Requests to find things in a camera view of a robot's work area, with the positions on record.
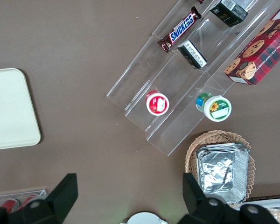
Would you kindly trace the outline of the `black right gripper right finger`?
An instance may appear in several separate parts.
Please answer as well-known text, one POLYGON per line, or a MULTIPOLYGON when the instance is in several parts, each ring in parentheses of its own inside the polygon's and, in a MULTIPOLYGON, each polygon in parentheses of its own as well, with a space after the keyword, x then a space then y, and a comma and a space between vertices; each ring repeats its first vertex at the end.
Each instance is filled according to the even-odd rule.
POLYGON ((180 224, 276 224, 277 220, 262 206, 244 204, 235 210, 221 200, 206 197, 191 173, 183 173, 182 193, 188 214, 180 224))

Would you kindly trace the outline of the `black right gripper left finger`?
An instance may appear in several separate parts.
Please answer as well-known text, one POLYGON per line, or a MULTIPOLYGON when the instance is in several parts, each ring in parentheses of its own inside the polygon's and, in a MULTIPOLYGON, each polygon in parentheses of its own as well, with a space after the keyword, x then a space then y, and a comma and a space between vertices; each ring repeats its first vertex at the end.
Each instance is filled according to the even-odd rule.
POLYGON ((77 174, 68 173, 45 199, 8 214, 0 207, 0 224, 62 224, 78 198, 77 174))

